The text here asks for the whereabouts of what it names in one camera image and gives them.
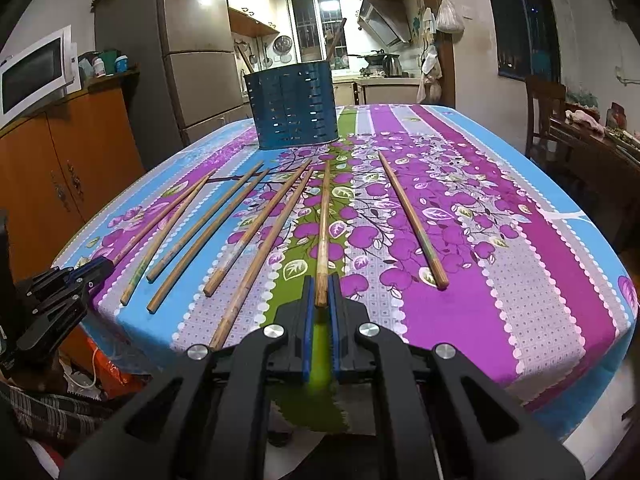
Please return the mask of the white microwave oven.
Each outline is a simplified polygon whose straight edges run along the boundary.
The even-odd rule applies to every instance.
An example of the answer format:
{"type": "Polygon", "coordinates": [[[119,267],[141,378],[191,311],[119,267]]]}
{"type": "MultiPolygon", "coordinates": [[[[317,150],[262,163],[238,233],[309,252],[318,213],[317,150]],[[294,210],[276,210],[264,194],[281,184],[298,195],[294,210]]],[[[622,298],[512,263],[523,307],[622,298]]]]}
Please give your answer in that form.
{"type": "Polygon", "coordinates": [[[72,26],[51,32],[1,66],[1,127],[50,96],[81,88],[72,26]]]}

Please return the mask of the floral striped tablecloth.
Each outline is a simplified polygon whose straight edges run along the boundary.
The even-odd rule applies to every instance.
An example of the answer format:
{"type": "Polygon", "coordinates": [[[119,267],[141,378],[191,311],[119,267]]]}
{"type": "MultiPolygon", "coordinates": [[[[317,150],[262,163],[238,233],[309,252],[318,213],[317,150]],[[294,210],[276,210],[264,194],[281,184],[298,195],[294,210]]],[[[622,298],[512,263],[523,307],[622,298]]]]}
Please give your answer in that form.
{"type": "Polygon", "coordinates": [[[334,143],[263,151],[240,120],[149,171],[96,214],[55,258],[116,269],[93,300],[86,333],[123,372],[152,374],[191,344],[209,342],[267,238],[267,218],[213,296],[203,289],[248,226],[299,165],[314,170],[274,242],[228,337],[236,344],[296,299],[316,273],[321,185],[331,165],[329,268],[372,322],[417,347],[448,342],[520,399],[555,437],[594,407],[634,333],[638,299],[613,248],[588,216],[521,153],[443,106],[339,107],[334,143]],[[395,171],[449,278],[438,290],[378,159],[395,171]],[[146,306],[182,254],[146,274],[204,212],[258,162],[267,174],[232,212],[168,294],[146,306]],[[210,174],[142,276],[120,297],[193,185],[210,174]]]}

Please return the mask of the white hanging plastic bag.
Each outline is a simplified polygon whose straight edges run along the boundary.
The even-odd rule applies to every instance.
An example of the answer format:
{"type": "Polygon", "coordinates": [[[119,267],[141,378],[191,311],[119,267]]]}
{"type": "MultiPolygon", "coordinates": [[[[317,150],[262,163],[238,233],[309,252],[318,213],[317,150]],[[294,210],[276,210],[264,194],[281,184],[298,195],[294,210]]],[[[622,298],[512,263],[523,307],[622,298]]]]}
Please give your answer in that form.
{"type": "Polygon", "coordinates": [[[451,0],[442,0],[436,16],[436,29],[449,35],[460,35],[465,30],[462,16],[451,0]]]}

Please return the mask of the wooden dining chair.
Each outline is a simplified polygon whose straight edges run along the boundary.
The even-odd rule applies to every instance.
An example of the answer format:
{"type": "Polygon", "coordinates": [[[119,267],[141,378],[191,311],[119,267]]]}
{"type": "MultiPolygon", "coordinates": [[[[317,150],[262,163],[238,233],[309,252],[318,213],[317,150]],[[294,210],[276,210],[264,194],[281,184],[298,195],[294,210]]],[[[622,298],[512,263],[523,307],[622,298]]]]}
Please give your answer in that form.
{"type": "Polygon", "coordinates": [[[535,75],[525,77],[527,98],[527,136],[525,156],[544,166],[550,158],[550,120],[565,118],[564,84],[535,75]]]}

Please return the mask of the steel range hood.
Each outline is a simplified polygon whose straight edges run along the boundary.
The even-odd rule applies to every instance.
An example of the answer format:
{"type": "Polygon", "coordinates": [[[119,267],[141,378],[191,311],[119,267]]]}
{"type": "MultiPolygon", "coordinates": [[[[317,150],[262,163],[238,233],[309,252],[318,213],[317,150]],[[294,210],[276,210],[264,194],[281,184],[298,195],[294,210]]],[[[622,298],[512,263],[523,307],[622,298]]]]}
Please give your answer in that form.
{"type": "Polygon", "coordinates": [[[411,41],[406,10],[402,3],[390,0],[363,0],[358,23],[385,49],[411,41]]]}

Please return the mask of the grey refrigerator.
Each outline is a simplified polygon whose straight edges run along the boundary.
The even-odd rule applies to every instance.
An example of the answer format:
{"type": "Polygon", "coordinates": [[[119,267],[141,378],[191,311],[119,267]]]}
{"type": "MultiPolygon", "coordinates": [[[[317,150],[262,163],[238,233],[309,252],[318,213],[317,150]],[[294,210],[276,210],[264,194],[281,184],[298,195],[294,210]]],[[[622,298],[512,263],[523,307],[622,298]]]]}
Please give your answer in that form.
{"type": "Polygon", "coordinates": [[[139,72],[128,117],[145,169],[243,104],[228,0],[93,0],[94,41],[139,72]]]}

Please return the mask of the black wok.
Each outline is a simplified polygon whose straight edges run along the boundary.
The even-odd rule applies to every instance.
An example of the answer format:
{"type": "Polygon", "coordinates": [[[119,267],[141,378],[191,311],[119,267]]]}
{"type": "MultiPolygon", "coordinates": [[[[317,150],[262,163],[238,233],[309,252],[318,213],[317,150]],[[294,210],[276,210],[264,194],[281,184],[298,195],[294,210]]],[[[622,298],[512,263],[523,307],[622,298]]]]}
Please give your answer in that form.
{"type": "Polygon", "coordinates": [[[398,54],[388,53],[384,50],[374,50],[368,54],[351,54],[348,56],[350,58],[362,58],[365,60],[369,66],[383,66],[386,63],[390,62],[392,58],[398,58],[398,54]]]}

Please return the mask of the steel electric kettle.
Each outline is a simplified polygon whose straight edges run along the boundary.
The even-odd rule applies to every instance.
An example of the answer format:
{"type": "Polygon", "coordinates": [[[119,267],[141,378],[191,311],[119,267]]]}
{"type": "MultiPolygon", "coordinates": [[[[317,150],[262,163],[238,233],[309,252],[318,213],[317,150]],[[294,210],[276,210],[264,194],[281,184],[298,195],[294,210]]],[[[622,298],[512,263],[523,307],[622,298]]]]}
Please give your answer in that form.
{"type": "Polygon", "coordinates": [[[397,78],[402,76],[402,67],[398,54],[387,53],[385,55],[384,70],[387,77],[397,78]]]}

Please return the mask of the dark window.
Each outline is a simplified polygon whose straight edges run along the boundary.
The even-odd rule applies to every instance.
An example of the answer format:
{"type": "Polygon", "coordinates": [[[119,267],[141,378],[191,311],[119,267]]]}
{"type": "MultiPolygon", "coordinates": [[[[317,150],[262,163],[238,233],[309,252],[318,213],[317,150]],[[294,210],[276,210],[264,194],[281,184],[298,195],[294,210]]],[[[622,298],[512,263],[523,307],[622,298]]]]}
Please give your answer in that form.
{"type": "Polygon", "coordinates": [[[558,82],[561,60],[551,0],[490,0],[498,74],[516,80],[537,76],[558,82]]]}

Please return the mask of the dark wooden dining table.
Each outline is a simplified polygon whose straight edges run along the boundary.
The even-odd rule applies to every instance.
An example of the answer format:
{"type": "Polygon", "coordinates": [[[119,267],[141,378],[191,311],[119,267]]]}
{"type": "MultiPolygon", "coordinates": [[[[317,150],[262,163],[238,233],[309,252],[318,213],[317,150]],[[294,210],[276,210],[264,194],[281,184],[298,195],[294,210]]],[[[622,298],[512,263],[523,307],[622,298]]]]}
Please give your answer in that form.
{"type": "Polygon", "coordinates": [[[639,244],[639,162],[607,138],[552,118],[550,177],[581,206],[616,250],[639,244]]]}

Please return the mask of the wooden chopstick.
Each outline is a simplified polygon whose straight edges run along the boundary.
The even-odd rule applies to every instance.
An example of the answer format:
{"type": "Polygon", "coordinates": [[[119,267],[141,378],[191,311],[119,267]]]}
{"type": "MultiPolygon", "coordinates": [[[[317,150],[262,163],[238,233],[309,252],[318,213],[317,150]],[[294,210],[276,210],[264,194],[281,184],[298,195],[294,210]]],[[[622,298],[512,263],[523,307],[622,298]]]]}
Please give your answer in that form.
{"type": "Polygon", "coordinates": [[[184,246],[186,246],[186,244],[188,244],[190,242],[191,238],[194,237],[194,235],[203,226],[205,226],[206,223],[209,222],[209,220],[211,218],[213,218],[213,216],[217,213],[217,211],[222,206],[224,206],[224,204],[227,203],[228,200],[230,200],[230,198],[236,192],[238,192],[240,188],[242,188],[242,186],[248,181],[248,179],[261,166],[262,166],[262,162],[258,162],[252,168],[250,168],[250,170],[248,170],[247,174],[244,174],[244,176],[238,182],[236,182],[234,185],[232,185],[232,187],[229,188],[228,191],[225,192],[224,195],[221,196],[221,198],[219,200],[217,200],[215,203],[213,203],[213,205],[210,206],[204,212],[204,214],[201,215],[201,217],[194,224],[194,226],[191,226],[190,229],[188,229],[183,234],[183,236],[180,238],[180,240],[178,240],[178,242],[175,242],[174,244],[172,244],[169,247],[168,252],[166,252],[166,254],[163,256],[163,258],[161,258],[160,261],[155,266],[152,266],[151,270],[149,270],[148,274],[146,274],[146,279],[148,280],[149,283],[153,283],[160,276],[160,274],[163,272],[163,270],[166,268],[166,266],[168,266],[168,264],[171,263],[171,260],[173,258],[175,258],[175,256],[178,255],[179,252],[182,251],[182,248],[184,246]]]}
{"type": "Polygon", "coordinates": [[[217,213],[213,216],[213,218],[211,218],[209,222],[207,222],[206,225],[203,226],[194,235],[194,237],[191,238],[190,242],[182,248],[182,251],[178,253],[178,255],[182,254],[182,257],[179,259],[176,265],[172,268],[172,270],[163,280],[163,283],[160,284],[160,287],[157,289],[154,296],[146,306],[146,310],[149,312],[149,314],[155,314],[158,310],[160,310],[160,306],[162,305],[162,303],[164,302],[168,294],[172,291],[175,284],[177,284],[180,278],[183,276],[183,273],[186,272],[186,270],[188,270],[188,267],[191,265],[191,263],[200,254],[200,252],[207,245],[209,240],[224,225],[224,222],[227,221],[227,219],[231,216],[232,212],[235,211],[235,209],[238,208],[243,203],[243,200],[245,200],[245,197],[254,190],[254,187],[258,185],[258,183],[267,174],[269,174],[269,171],[270,171],[269,168],[262,168],[261,166],[248,179],[248,181],[242,186],[242,188],[240,188],[239,191],[236,192],[230,198],[230,200],[228,200],[228,202],[225,203],[224,206],[222,206],[217,211],[217,213]]]}
{"type": "Polygon", "coordinates": [[[273,223],[271,230],[266,238],[266,240],[260,246],[256,256],[250,263],[247,271],[245,272],[240,286],[236,289],[234,295],[231,298],[230,304],[224,310],[224,314],[218,323],[218,326],[213,334],[212,339],[209,341],[209,348],[212,350],[220,350],[226,340],[229,337],[229,334],[232,330],[232,326],[238,317],[238,314],[241,311],[242,305],[250,290],[252,289],[256,278],[262,270],[262,266],[264,265],[269,253],[271,252],[271,248],[276,241],[276,238],[279,236],[283,226],[285,225],[286,220],[291,215],[292,210],[297,204],[299,197],[302,195],[304,188],[306,188],[306,184],[310,179],[311,175],[314,173],[314,170],[308,170],[306,174],[302,177],[299,185],[296,186],[292,196],[286,202],[284,209],[277,216],[276,221],[273,223]]]}
{"type": "Polygon", "coordinates": [[[148,251],[145,253],[143,259],[140,261],[137,269],[132,274],[132,277],[129,280],[127,287],[125,288],[122,296],[120,297],[120,303],[123,306],[129,304],[129,301],[134,294],[139,282],[142,279],[142,276],[145,274],[146,269],[150,265],[151,261],[155,257],[155,254],[162,246],[165,238],[170,233],[171,229],[174,227],[176,222],[180,219],[186,208],[190,205],[192,200],[194,200],[195,196],[198,195],[198,192],[201,191],[201,188],[206,185],[206,182],[209,178],[210,174],[206,174],[201,178],[198,182],[193,185],[192,190],[186,194],[186,197],[180,200],[179,205],[176,210],[168,217],[167,222],[164,224],[163,229],[160,230],[151,240],[151,245],[148,251]]]}
{"type": "Polygon", "coordinates": [[[435,286],[438,290],[446,290],[449,286],[449,278],[446,274],[444,266],[439,260],[439,256],[437,255],[435,248],[433,247],[430,239],[427,236],[427,232],[422,226],[422,222],[418,214],[411,205],[409,197],[407,196],[405,190],[402,188],[401,183],[395,174],[395,171],[390,166],[390,163],[387,161],[382,152],[378,153],[378,159],[382,164],[388,180],[390,180],[390,185],[397,195],[402,210],[405,211],[405,215],[409,221],[411,229],[413,230],[414,236],[416,237],[416,240],[418,241],[418,244],[422,249],[428,267],[432,272],[435,286]]]}
{"type": "Polygon", "coordinates": [[[253,65],[250,62],[250,59],[248,58],[248,56],[243,51],[243,49],[238,44],[235,44],[234,47],[235,47],[235,51],[238,52],[240,57],[242,58],[248,72],[250,74],[254,73],[253,65]]]}
{"type": "Polygon", "coordinates": [[[331,165],[327,160],[324,164],[324,175],[321,188],[316,292],[314,293],[314,304],[317,308],[325,308],[328,305],[330,184],[331,165]]]}
{"type": "Polygon", "coordinates": [[[224,277],[231,270],[232,266],[235,264],[235,261],[238,260],[239,256],[244,252],[244,249],[250,241],[255,236],[255,234],[262,227],[264,222],[267,220],[271,211],[278,203],[282,200],[285,194],[288,192],[290,187],[297,181],[300,175],[304,172],[304,170],[308,167],[310,163],[309,159],[306,159],[300,167],[292,174],[291,177],[286,180],[283,185],[280,187],[280,190],[271,197],[271,200],[267,203],[267,205],[262,208],[258,216],[252,223],[248,226],[248,229],[239,239],[239,241],[235,244],[235,248],[232,249],[230,255],[224,259],[220,266],[216,267],[216,270],[206,282],[203,292],[206,297],[213,296],[213,293],[216,292],[216,289],[219,287],[221,282],[224,280],[224,277]]]}
{"type": "Polygon", "coordinates": [[[337,30],[334,32],[333,39],[331,40],[329,45],[329,49],[326,50],[326,60],[328,62],[330,62],[332,58],[334,58],[335,49],[344,35],[344,27],[346,22],[347,18],[342,18],[341,23],[338,25],[337,30]]]}

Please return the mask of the blue perforated utensil holder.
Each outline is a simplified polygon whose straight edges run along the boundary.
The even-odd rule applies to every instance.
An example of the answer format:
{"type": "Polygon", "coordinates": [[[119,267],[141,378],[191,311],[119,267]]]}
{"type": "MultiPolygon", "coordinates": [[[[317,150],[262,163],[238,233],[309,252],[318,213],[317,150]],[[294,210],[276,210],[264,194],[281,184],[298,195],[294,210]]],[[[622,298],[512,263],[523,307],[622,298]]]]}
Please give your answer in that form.
{"type": "Polygon", "coordinates": [[[326,61],[290,64],[244,77],[263,151],[337,139],[332,70],[326,61]]]}

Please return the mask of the orange wooden cabinet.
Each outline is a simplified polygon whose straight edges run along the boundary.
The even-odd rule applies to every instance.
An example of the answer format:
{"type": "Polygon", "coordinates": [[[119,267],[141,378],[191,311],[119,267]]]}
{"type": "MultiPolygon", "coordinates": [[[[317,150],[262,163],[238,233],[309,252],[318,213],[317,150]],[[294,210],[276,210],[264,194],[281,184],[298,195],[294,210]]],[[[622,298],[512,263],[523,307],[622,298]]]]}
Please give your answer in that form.
{"type": "Polygon", "coordinates": [[[1,209],[17,281],[46,270],[143,174],[128,107],[140,74],[105,76],[1,130],[1,209]]]}

